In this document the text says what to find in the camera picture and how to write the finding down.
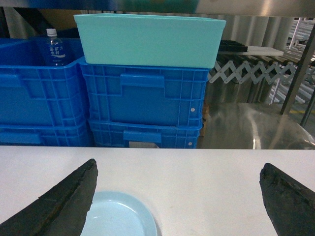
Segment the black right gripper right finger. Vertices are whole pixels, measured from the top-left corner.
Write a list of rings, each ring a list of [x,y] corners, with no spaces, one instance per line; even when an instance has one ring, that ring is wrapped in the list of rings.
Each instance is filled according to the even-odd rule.
[[[315,234],[315,193],[271,163],[265,163],[259,184],[263,204],[279,236]]]

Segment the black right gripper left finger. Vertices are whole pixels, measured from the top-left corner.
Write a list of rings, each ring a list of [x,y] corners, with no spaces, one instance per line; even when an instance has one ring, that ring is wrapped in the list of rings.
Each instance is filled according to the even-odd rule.
[[[85,162],[36,201],[1,223],[2,236],[79,236],[97,182],[94,159]]]

